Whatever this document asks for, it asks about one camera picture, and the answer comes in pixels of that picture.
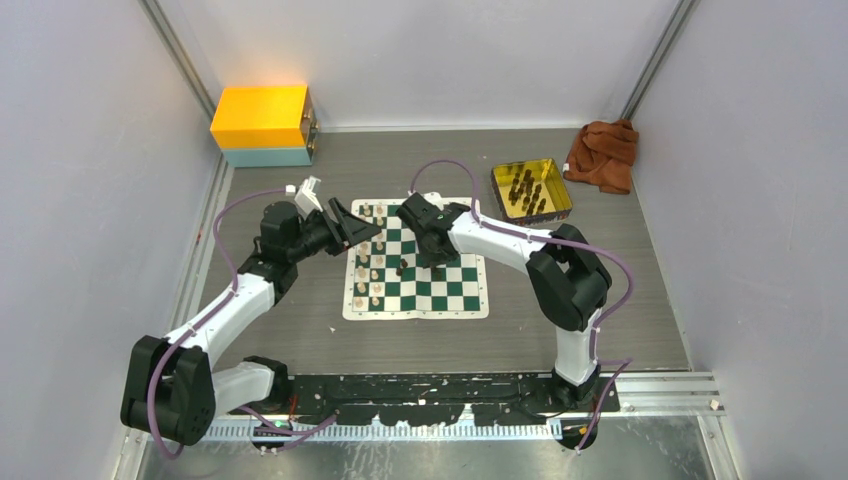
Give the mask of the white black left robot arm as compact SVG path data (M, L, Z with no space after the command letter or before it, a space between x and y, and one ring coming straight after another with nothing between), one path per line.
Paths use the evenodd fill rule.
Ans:
M253 250L231 284L194 318L166 336L144 336L132 348L120 408L123 425L191 446L213 420L243 406L269 413L292 397L287 366L250 356L215 372L223 352L289 292L300 261L340 255L380 233L331 199L326 210L299 212L289 201L265 207Z

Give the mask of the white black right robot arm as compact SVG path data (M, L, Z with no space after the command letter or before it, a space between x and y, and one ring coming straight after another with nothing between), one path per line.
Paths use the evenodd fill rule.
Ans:
M463 254L481 256L524 274L544 316L554 325L557 355L551 390L567 410L582 409L599 377L592 332L612 278L575 227L526 228L494 220L471 206L438 206L414 193L397 210L430 267Z

